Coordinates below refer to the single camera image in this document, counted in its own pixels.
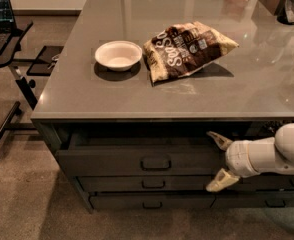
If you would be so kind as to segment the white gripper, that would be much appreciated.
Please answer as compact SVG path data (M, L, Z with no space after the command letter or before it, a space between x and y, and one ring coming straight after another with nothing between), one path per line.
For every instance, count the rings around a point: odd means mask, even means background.
M207 135L211 137L218 148L226 151L226 165L230 170L220 169L214 179L206 186L208 192L219 192L240 180L257 175L257 171L252 166L249 159L249 141L232 141L229 138L208 131Z

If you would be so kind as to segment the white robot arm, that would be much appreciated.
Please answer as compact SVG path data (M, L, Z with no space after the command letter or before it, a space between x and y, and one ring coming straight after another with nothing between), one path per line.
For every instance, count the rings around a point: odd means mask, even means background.
M207 135L225 152L227 166L206 186L209 192L219 192L241 178L262 173L294 175L294 123L280 127L274 137L259 140L232 141L213 131Z

